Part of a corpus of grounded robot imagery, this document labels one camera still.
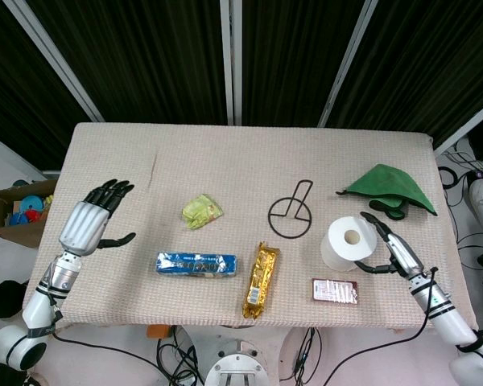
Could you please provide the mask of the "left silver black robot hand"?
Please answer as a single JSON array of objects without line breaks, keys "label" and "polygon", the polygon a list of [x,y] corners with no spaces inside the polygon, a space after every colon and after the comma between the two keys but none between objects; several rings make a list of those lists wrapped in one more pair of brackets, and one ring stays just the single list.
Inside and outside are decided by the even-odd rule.
[{"label": "left silver black robot hand", "polygon": [[123,198],[134,189],[128,180],[111,179],[91,190],[74,207],[60,234],[60,244],[67,254],[86,257],[96,249],[119,248],[130,243],[136,233],[119,239],[103,239],[105,227]]}]

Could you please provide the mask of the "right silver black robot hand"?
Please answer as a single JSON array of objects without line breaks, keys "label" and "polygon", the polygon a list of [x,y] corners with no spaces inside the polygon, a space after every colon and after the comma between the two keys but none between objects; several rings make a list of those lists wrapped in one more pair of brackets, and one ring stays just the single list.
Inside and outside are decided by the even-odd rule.
[{"label": "right silver black robot hand", "polygon": [[361,261],[355,261],[354,264],[364,272],[372,274],[398,273],[401,277],[411,279],[424,272],[424,265],[416,256],[411,246],[398,234],[379,220],[374,215],[361,211],[361,216],[370,224],[372,224],[378,235],[386,243],[386,247],[390,251],[390,263],[388,265],[379,265],[376,267],[368,266]]}]

